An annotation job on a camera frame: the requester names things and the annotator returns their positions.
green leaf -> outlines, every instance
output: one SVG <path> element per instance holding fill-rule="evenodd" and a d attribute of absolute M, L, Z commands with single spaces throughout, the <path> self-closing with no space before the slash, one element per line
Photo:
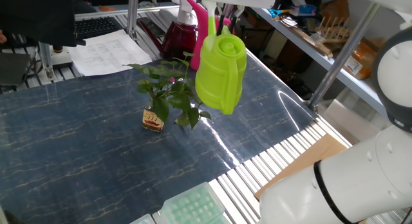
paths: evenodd
<path fill-rule="evenodd" d="M 195 87 L 196 87 L 194 79 L 187 79 L 186 85 L 187 85 L 188 88 L 191 88 L 191 89 L 195 89 Z"/>
<path fill-rule="evenodd" d="M 147 67 L 147 66 L 143 66 L 142 71 L 143 71 L 143 73 L 146 74 L 146 75 L 149 75 L 149 74 L 150 74 L 149 67 Z"/>
<path fill-rule="evenodd" d="M 184 89 L 184 92 L 185 92 L 189 97 L 193 98 L 193 100 L 194 100 L 195 102 L 197 102 L 199 105 L 202 105 L 202 104 L 203 104 L 203 102 L 201 101 L 201 99 L 199 98 L 199 96 L 198 96 L 197 94 L 193 93 L 193 91 L 191 91 L 188 87 L 186 87 L 186 88 Z"/>
<path fill-rule="evenodd" d="M 141 70 L 143 68 L 143 66 L 139 65 L 139 64 L 128 64 L 126 66 L 130 66 L 136 70 Z"/>
<path fill-rule="evenodd" d="M 159 89 L 163 89 L 164 86 L 172 84 L 169 79 L 160 80 L 159 83 L 156 83 L 156 87 Z"/>
<path fill-rule="evenodd" d="M 170 64 L 172 66 L 177 66 L 178 65 L 177 62 L 169 62 L 169 61 L 162 61 L 160 64 L 162 64 L 162 65 Z"/>
<path fill-rule="evenodd" d="M 191 123 L 186 112 L 183 112 L 174 122 L 182 127 L 188 126 Z"/>
<path fill-rule="evenodd" d="M 137 87 L 136 92 L 138 93 L 148 93 L 151 90 L 151 87 L 149 84 L 141 84 L 139 87 Z"/>
<path fill-rule="evenodd" d="M 162 95 L 164 95 L 166 93 L 166 91 L 159 91 L 156 95 L 156 97 L 161 97 Z"/>
<path fill-rule="evenodd" d="M 150 79 L 160 79 L 159 75 L 149 74 Z"/>
<path fill-rule="evenodd" d="M 172 85 L 172 92 L 181 92 L 185 87 L 185 83 L 183 81 L 177 81 Z"/>
<path fill-rule="evenodd" d="M 185 55 L 185 57 L 193 57 L 194 56 L 193 53 L 188 53 L 186 51 L 183 51 L 183 55 Z"/>
<path fill-rule="evenodd" d="M 194 126 L 199 122 L 199 110 L 198 108 L 191 108 L 187 112 L 187 116 L 189 117 L 189 121 L 191 123 L 192 129 Z"/>
<path fill-rule="evenodd" d="M 207 111 L 202 111 L 201 113 L 199 113 L 199 115 L 201 117 L 205 117 L 205 118 L 208 118 L 208 119 L 212 120 L 211 114 L 209 114 L 209 112 L 207 112 Z"/>
<path fill-rule="evenodd" d="M 143 85 L 143 84 L 150 84 L 150 81 L 146 79 L 140 79 L 136 83 L 139 85 Z"/>
<path fill-rule="evenodd" d="M 165 98 L 155 97 L 153 98 L 153 111 L 159 119 L 166 123 L 169 116 L 169 103 Z"/>
<path fill-rule="evenodd" d="M 175 60 L 180 61 L 181 63 L 185 64 L 186 67 L 189 67 L 189 66 L 190 66 L 190 63 L 187 62 L 187 61 L 185 61 L 185 60 L 181 60 L 181 59 L 179 59 L 179 58 L 177 58 L 177 57 L 173 57 L 172 59 L 175 59 Z"/>
<path fill-rule="evenodd" d="M 174 78 L 178 79 L 178 78 L 184 77 L 185 73 L 182 72 L 182 71 L 178 71 L 178 70 L 169 70 L 169 71 L 167 71 L 167 73 L 164 76 L 167 77 L 167 78 L 174 77 Z"/>
<path fill-rule="evenodd" d="M 172 98 L 169 98 L 169 103 L 175 108 L 187 111 L 191 108 L 191 101 L 187 95 L 176 94 Z"/>
<path fill-rule="evenodd" d="M 167 67 L 155 67 L 155 66 L 150 66 L 150 74 L 151 75 L 159 75 L 163 76 L 165 78 L 171 78 L 171 77 L 183 77 L 185 76 L 185 73 L 178 71 L 178 70 L 170 70 Z"/>

pink spray bottle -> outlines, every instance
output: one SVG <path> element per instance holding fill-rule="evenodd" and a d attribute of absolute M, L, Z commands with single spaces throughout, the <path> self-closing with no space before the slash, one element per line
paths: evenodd
<path fill-rule="evenodd" d="M 189 4 L 192 5 L 193 10 L 196 12 L 196 16 L 198 17 L 198 38 L 197 38 L 196 44 L 194 45 L 194 49 L 193 49 L 194 56 L 192 57 L 192 60 L 191 60 L 191 68 L 194 70 L 198 70 L 199 64 L 200 64 L 200 50 L 201 50 L 201 47 L 203 46 L 203 41 L 208 36 L 207 28 L 209 27 L 208 25 L 209 16 L 208 16 L 206 9 L 204 9 L 194 0 L 187 0 L 187 2 L 189 2 Z M 232 22 L 227 18 L 225 18 L 223 21 L 223 24 L 230 25 L 231 23 Z M 219 26 L 219 19 L 216 18 L 216 27 L 218 26 Z"/>

watering can handle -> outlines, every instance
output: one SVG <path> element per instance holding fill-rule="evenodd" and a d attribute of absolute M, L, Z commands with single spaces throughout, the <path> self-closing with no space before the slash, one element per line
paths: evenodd
<path fill-rule="evenodd" d="M 227 90 L 225 99 L 222 104 L 222 112 L 225 115 L 231 115 L 233 113 L 236 94 L 238 91 L 239 71 L 235 59 L 229 62 L 229 72 L 227 75 Z"/>

keyboard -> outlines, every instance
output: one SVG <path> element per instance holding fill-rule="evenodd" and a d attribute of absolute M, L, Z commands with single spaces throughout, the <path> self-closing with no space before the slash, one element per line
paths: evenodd
<path fill-rule="evenodd" d="M 121 29 L 123 29 L 123 27 L 114 17 L 100 17 L 98 19 L 76 21 L 76 32 L 77 38 L 79 39 L 97 37 Z"/>

desk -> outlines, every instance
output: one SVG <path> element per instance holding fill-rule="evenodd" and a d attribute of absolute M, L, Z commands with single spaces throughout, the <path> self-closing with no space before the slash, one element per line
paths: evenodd
<path fill-rule="evenodd" d="M 141 40 L 149 46 L 148 40 Z M 130 223 L 296 134 L 315 114 L 248 56 L 231 116 L 142 127 L 135 70 L 0 96 L 0 203 L 25 223 Z"/>

